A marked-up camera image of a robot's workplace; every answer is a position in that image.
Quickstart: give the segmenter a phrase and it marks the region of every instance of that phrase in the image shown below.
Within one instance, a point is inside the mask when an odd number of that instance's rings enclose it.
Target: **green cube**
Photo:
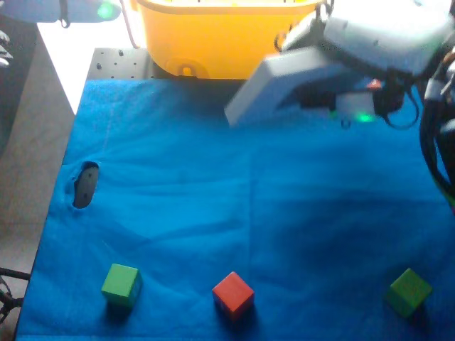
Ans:
[[[133,308],[141,287],[142,279],[138,269],[113,264],[101,292],[111,304]]]
[[[432,287],[413,270],[406,270],[385,295],[385,300],[402,317],[408,318],[432,292]]]

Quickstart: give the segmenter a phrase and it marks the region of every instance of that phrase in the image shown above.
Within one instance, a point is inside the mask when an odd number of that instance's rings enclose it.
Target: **red cube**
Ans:
[[[231,272],[212,292],[215,301],[232,321],[236,321],[255,299],[255,292],[235,272]]]

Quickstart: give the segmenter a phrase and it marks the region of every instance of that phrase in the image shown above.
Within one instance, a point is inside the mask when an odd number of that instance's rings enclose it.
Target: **yellow plastic container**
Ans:
[[[318,2],[130,1],[141,14],[147,50],[159,67],[173,75],[239,80],[276,53],[277,34]]]

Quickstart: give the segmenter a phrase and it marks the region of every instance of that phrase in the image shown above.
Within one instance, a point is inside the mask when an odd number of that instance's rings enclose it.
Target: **green light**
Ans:
[[[103,19],[109,19],[114,13],[114,9],[109,2],[103,2],[98,8],[98,16]]]
[[[366,114],[365,112],[361,112],[357,115],[357,121],[362,123],[368,123],[375,121],[375,117],[370,114]]]

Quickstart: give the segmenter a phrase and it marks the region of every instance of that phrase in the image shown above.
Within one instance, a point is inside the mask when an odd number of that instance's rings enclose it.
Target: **floor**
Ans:
[[[0,266],[29,272],[75,116],[38,39],[9,143],[0,158]],[[25,281],[5,278],[14,297]],[[0,326],[12,340],[19,310]]]

